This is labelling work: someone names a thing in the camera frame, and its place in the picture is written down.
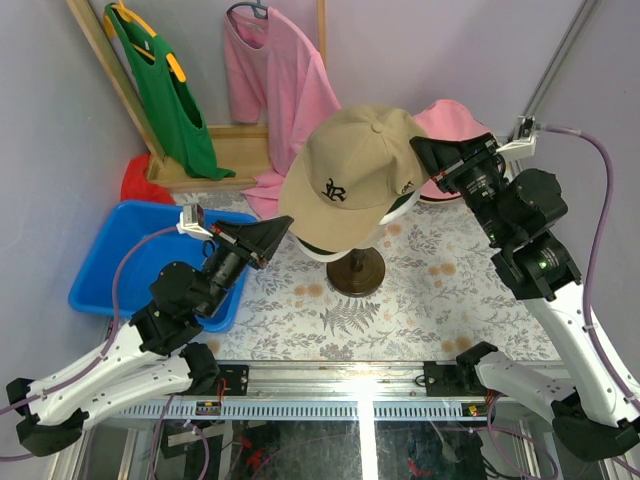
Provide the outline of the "pink bucket hat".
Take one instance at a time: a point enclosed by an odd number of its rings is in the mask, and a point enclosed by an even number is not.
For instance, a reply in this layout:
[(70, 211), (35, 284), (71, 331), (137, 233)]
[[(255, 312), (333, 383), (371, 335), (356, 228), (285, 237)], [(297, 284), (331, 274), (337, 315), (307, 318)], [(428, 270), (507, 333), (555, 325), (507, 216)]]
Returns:
[[(451, 99), (437, 100), (413, 118), (429, 138), (436, 140), (464, 141), (490, 133), (464, 105)], [(432, 204), (449, 203), (460, 197), (460, 194), (441, 192), (432, 181), (420, 191), (420, 199)]]

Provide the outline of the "green and white baseball cap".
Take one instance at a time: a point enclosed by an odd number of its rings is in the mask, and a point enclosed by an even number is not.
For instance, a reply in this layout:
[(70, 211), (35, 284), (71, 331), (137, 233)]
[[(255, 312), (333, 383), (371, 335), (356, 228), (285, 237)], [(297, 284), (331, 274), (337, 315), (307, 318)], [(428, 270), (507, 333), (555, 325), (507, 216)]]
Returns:
[[(385, 228), (392, 222), (398, 220), (405, 215), (416, 204), (419, 199), (419, 192), (414, 191), (399, 198), (387, 212), (387, 214), (380, 220), (376, 229), (362, 242), (360, 242), (356, 249), (367, 249), (374, 247), (376, 243), (383, 237)], [(327, 250), (319, 249), (311, 244), (308, 244), (298, 237), (294, 236), (294, 242), (298, 248), (307, 255), (310, 259), (321, 263), (331, 263), (345, 257), (350, 250), (331, 252)]]

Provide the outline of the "dark round mannequin stand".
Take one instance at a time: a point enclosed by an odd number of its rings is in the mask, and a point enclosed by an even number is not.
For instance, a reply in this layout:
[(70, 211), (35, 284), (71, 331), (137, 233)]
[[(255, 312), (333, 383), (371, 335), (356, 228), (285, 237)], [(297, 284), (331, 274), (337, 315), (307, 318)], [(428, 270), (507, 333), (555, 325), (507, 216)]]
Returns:
[(330, 285), (349, 297), (364, 297), (381, 286), (386, 266), (376, 248), (353, 249), (346, 256), (329, 262), (326, 267)]

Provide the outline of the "beige cap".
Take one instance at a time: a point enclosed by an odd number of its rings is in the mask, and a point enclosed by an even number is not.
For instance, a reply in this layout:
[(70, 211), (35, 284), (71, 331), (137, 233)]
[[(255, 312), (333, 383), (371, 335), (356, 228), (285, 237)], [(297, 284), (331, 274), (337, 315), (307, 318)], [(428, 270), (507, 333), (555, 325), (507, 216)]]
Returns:
[(290, 231), (322, 250), (355, 248), (401, 197), (428, 176), (410, 141), (426, 135), (405, 110), (344, 107), (322, 122), (283, 182), (278, 213)]

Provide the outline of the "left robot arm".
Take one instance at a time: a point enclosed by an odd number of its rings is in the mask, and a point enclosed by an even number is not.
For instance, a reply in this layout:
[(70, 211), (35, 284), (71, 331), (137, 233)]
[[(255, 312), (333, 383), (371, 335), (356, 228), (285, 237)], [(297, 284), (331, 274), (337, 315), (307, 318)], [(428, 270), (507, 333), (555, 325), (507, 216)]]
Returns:
[(250, 224), (217, 221), (206, 228), (182, 212), (179, 222), (153, 233), (182, 234), (212, 246), (201, 268), (174, 261), (151, 284), (151, 301), (127, 322), (113, 317), (103, 344), (39, 380), (6, 387), (9, 409), (21, 420), (19, 444), (46, 457), (78, 441), (110, 416), (162, 395), (204, 395), (219, 381), (211, 350), (195, 342), (201, 319), (213, 317), (247, 268), (265, 268), (293, 220), (280, 216)]

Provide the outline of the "blue plastic bin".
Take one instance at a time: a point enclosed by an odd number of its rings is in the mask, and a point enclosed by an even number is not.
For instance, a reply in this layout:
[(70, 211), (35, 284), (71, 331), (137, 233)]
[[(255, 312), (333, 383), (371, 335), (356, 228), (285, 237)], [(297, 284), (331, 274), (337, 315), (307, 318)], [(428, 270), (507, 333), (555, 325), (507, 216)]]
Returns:
[[(78, 312), (111, 317), (113, 279), (121, 260), (141, 240), (175, 227), (182, 208), (142, 201), (116, 205), (91, 247), (71, 287), (68, 302)], [(129, 318), (152, 299), (149, 287), (172, 262), (203, 267), (214, 247), (176, 231), (151, 239), (123, 267), (118, 280), (119, 311)]]

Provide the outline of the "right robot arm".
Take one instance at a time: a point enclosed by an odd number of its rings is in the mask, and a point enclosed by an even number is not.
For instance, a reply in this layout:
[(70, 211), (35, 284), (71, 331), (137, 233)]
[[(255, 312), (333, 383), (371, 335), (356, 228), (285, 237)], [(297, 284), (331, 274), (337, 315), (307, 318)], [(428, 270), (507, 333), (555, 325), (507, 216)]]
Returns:
[(458, 387), (516, 400), (583, 461), (633, 449), (639, 383), (600, 332), (582, 274), (551, 231), (568, 211), (556, 176), (530, 168), (508, 179), (504, 151), (489, 134), (464, 142), (414, 137), (410, 144), (437, 187), (464, 199), (496, 251), (498, 277), (538, 320), (570, 375), (547, 377), (481, 342), (457, 357)]

